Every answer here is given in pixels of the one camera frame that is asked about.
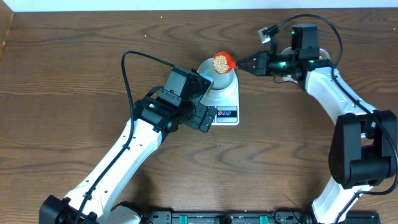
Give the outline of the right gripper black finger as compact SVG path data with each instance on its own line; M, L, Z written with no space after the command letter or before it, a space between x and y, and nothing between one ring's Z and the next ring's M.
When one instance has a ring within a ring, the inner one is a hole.
M243 70L243 71L248 72L253 75L256 74L256 68L255 68L255 66L252 66L252 65L238 65L237 69Z
M256 63L256 60L257 60L257 52L250 56L247 56L247 57L237 60L236 64L237 65L247 65L247 64L254 65Z

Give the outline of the red measuring scoop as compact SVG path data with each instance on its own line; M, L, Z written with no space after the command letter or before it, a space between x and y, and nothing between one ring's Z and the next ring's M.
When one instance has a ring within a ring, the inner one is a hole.
M236 62L232 56L226 52L218 52L213 57L213 69L218 74L226 74L230 71L237 69Z

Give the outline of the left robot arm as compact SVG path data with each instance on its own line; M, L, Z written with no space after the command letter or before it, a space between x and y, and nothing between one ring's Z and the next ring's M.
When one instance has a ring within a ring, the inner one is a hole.
M49 196L39 210L40 223L140 223L139 212L115 205L141 164L180 124L207 132L217 110L197 99L166 100L145 96L134 105L122 134L91 173L63 199Z

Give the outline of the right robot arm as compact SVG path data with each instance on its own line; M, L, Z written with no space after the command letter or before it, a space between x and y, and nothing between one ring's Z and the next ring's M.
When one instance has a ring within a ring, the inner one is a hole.
M331 178L311 206L307 223L342 223L362 195L387 195L374 186L397 178L397 117L364 102L342 79L336 65L321 58L318 27L296 24L288 53L278 53L274 36L279 27L259 30L270 51L260 51L236 62L255 76L285 77L314 97L332 119L335 129L328 156Z

